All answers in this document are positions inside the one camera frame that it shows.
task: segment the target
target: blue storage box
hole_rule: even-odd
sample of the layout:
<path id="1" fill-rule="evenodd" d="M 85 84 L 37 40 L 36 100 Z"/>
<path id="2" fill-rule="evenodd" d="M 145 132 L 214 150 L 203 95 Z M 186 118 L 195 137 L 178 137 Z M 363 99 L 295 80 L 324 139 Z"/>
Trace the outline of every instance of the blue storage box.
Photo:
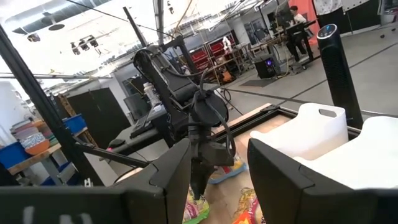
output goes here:
<path id="1" fill-rule="evenodd" d="M 0 162 L 6 169 L 28 158 L 30 158 L 30 155 L 25 152 L 25 149 L 19 141 L 0 149 Z"/>
<path id="2" fill-rule="evenodd" d="M 69 128 L 73 134 L 79 133 L 83 128 L 87 127 L 86 121 L 81 114 L 64 119 L 63 123 Z"/>

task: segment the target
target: wooden table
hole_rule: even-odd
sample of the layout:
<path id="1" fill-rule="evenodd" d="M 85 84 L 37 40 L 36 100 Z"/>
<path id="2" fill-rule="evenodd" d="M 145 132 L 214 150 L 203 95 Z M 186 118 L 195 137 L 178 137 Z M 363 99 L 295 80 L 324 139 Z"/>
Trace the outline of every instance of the wooden table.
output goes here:
<path id="1" fill-rule="evenodd" d="M 268 46 L 272 46 L 272 45 L 279 44 L 279 43 L 281 43 L 279 38 L 273 38 L 271 40 L 268 40 L 267 42 L 260 43 L 259 45 L 252 47 L 252 49 L 250 49 L 250 51 L 255 53 L 255 51 L 258 51 L 258 50 L 266 50 Z"/>
<path id="2" fill-rule="evenodd" d="M 75 135 L 79 136 L 82 133 L 84 133 L 85 131 L 87 131 L 87 127 L 83 128 L 83 130 L 76 133 Z M 11 175 L 15 175 L 19 172 L 22 172 L 23 170 L 29 168 L 30 166 L 32 166 L 38 162 L 42 162 L 44 159 L 50 157 L 51 154 L 53 154 L 55 151 L 57 151 L 59 149 L 61 149 L 61 144 L 58 143 L 58 144 L 50 147 L 46 151 L 44 151 L 36 156 L 32 156 L 29 159 L 8 168 L 8 171 L 11 173 Z"/>
<path id="3" fill-rule="evenodd" d="M 228 126 L 236 124 L 256 113 L 261 109 L 266 108 L 270 104 L 263 105 L 240 118 L 233 120 L 228 123 Z M 280 125 L 288 122 L 290 118 L 279 115 L 272 118 L 265 123 L 256 126 L 255 128 L 246 131 L 235 137 L 236 152 L 240 155 L 245 163 L 248 163 L 248 141 L 250 139 L 250 132 L 253 130 L 260 131 L 262 133 L 269 132 L 270 130 L 279 127 Z M 216 129 L 216 132 L 224 130 L 224 127 Z M 217 184 L 209 184 L 206 188 L 205 198 L 210 204 L 210 213 L 206 220 L 203 220 L 201 224 L 230 224 L 233 220 L 233 215 L 238 208 L 238 202 L 241 198 L 241 189 L 249 187 L 253 188 L 250 173 L 248 170 L 240 173 L 236 177 L 231 177 L 225 181 Z"/>

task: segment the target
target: desk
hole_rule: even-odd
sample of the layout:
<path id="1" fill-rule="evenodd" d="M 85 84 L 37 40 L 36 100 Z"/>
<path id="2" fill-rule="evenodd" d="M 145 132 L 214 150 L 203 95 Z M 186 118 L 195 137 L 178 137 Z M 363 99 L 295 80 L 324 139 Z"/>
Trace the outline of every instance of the desk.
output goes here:
<path id="1" fill-rule="evenodd" d="M 87 130 L 88 130 L 87 127 L 85 127 L 85 128 L 83 128 L 83 130 L 76 133 L 75 136 L 79 136 Z M 59 149 L 61 149 L 61 144 L 58 143 L 58 144 L 48 148 L 46 151 L 44 151 L 38 155 L 32 156 L 29 159 L 8 168 L 8 171 L 10 172 L 11 175 L 16 175 L 17 173 L 28 169 L 30 166 L 32 166 L 38 162 L 41 162 L 41 163 L 43 163 L 45 170 L 50 174 L 54 183 L 56 185 L 62 185 L 61 181 L 58 178 L 58 174 L 59 174 L 58 169 L 55 167 L 55 165 L 53 164 L 53 162 L 50 159 L 50 156 Z"/>
<path id="2" fill-rule="evenodd" d="M 203 84 L 203 89 L 204 90 L 216 90 L 220 86 L 217 84 L 210 84 L 210 83 L 204 83 Z M 170 135 L 170 130 L 169 130 L 169 124 L 167 122 L 167 119 L 165 119 L 165 116 L 167 116 L 167 112 L 163 107 L 162 111 L 158 111 L 156 113 L 150 114 L 150 117 L 148 116 L 147 120 L 152 121 L 154 124 L 154 128 L 136 136 L 135 138 L 130 139 L 130 134 L 132 130 L 134 129 L 133 126 L 126 128 L 125 130 L 121 131 L 120 134 L 116 137 L 116 139 L 123 139 L 126 140 L 126 143 L 123 146 L 117 147 L 112 150 L 112 152 L 115 153 L 120 153 L 122 155 L 128 156 L 132 154 L 133 152 L 136 152 L 138 150 L 141 150 L 147 146 L 150 146 L 151 144 L 164 139 L 169 147 L 171 147 L 174 144 L 174 140 L 171 138 Z"/>
<path id="3" fill-rule="evenodd" d="M 261 109 L 266 108 L 270 104 L 265 104 L 251 112 L 239 117 L 228 123 L 232 126 L 241 122 L 242 120 L 256 114 Z M 288 122 L 290 118 L 278 115 L 255 128 L 246 131 L 234 138 L 236 144 L 236 152 L 241 156 L 242 160 L 248 163 L 248 141 L 251 138 L 250 132 L 253 130 L 266 133 L 280 125 Z M 224 130 L 223 127 L 216 129 L 216 132 Z M 207 219 L 203 220 L 201 224 L 216 224 L 216 223 L 232 223 L 233 215 L 238 208 L 238 202 L 241 198 L 241 189 L 244 187 L 253 188 L 250 172 L 248 170 L 240 173 L 236 177 L 226 179 L 225 181 L 217 184 L 209 184 L 205 191 L 205 198 L 210 204 L 210 212 Z"/>
<path id="4" fill-rule="evenodd" d="M 79 135 L 83 134 L 85 131 L 87 131 L 87 128 L 83 128 L 83 130 L 81 130 L 79 133 L 77 133 L 75 135 L 79 136 Z M 50 147 L 46 151 L 44 151 L 36 156 L 32 156 L 29 159 L 8 168 L 8 171 L 10 172 L 11 175 L 15 175 L 19 172 L 22 172 L 25 169 L 29 168 L 31 165 L 34 165 L 38 162 L 42 162 L 44 159 L 50 157 L 51 154 L 53 154 L 55 151 L 57 151 L 59 149 L 61 149 L 61 144 L 58 143 L 58 144 Z"/>
<path id="5" fill-rule="evenodd" d="M 255 53 L 255 51 L 257 51 L 257 50 L 265 50 L 265 49 L 268 50 L 268 47 L 269 47 L 270 45 L 275 45 L 275 44 L 279 44 L 279 43 L 280 43 L 280 39 L 279 39 L 279 38 L 273 38 L 273 39 L 271 39 L 271 40 L 268 40 L 268 41 L 265 42 L 265 43 L 260 43 L 260 44 L 258 44 L 257 46 L 252 47 L 252 48 L 250 49 L 250 51 L 252 51 L 253 53 Z"/>
<path id="6" fill-rule="evenodd" d="M 305 31 L 305 29 L 307 27 L 309 27 L 310 25 L 312 25 L 312 24 L 314 24 L 316 22 L 317 22 L 317 20 L 309 21 L 309 22 L 306 22 L 304 24 L 303 23 L 294 24 L 293 26 L 290 26 L 290 27 L 286 28 L 286 30 L 279 31 L 279 32 L 276 32 L 274 34 L 275 36 L 282 35 L 282 34 L 287 34 L 288 41 L 293 41 L 292 40 L 292 36 L 294 36 L 296 32 L 301 32 L 301 35 L 302 35 L 303 40 L 304 40 L 305 48 L 306 48 L 308 56 L 309 56 L 309 60 L 304 62 L 304 63 L 301 63 L 300 64 L 301 66 L 305 66 L 306 64 L 308 64 L 308 63 L 310 63 L 310 62 L 312 62 L 312 61 L 314 61 L 315 59 L 318 58 L 318 57 L 314 58 L 314 56 L 313 56 L 313 52 L 311 50 L 310 42 L 308 41 L 307 33 Z M 295 44 L 293 46 L 294 46 L 293 50 L 296 51 L 296 54 L 297 54 L 297 49 L 296 49 Z"/>

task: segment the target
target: snack bag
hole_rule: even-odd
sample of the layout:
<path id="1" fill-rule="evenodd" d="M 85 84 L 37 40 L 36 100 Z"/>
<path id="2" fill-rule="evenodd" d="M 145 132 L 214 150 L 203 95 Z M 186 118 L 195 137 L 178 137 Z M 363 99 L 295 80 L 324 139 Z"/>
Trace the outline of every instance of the snack bag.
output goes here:
<path id="1" fill-rule="evenodd" d="M 254 189 L 243 188 L 241 193 L 238 209 L 233 215 L 233 224 L 265 224 Z"/>
<path id="2" fill-rule="evenodd" d="M 188 189 L 187 202 L 185 202 L 184 224 L 197 224 L 207 218 L 209 215 L 209 203 L 204 196 L 200 196 L 199 200 L 194 200 L 191 187 Z"/>
<path id="3" fill-rule="evenodd" d="M 246 170 L 246 164 L 242 161 L 242 159 L 235 155 L 234 157 L 234 166 L 226 167 L 220 166 L 217 170 L 210 176 L 208 183 L 209 184 L 218 184 L 229 177 L 234 177 L 243 171 Z"/>

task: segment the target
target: person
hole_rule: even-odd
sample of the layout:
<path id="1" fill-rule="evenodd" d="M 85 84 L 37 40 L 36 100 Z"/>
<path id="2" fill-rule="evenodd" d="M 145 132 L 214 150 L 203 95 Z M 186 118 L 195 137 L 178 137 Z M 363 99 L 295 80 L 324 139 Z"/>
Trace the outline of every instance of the person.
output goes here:
<path id="1" fill-rule="evenodd" d="M 292 6 L 290 7 L 290 11 L 292 12 L 293 16 L 294 16 L 294 21 L 296 23 L 300 23 L 300 22 L 307 22 L 307 20 L 303 17 L 303 15 L 301 15 L 299 13 L 299 8 L 297 6 Z"/>
<path id="2" fill-rule="evenodd" d="M 290 7 L 290 11 L 294 16 L 294 21 L 296 23 L 307 22 L 307 20 L 303 17 L 303 15 L 298 13 L 299 8 L 297 6 Z M 289 37 L 289 41 L 286 43 L 286 47 L 289 52 L 294 56 L 294 60 L 296 62 L 300 61 L 299 53 L 297 53 L 296 47 L 299 49 L 301 54 L 307 54 L 303 46 L 303 34 L 301 32 L 296 32 Z"/>

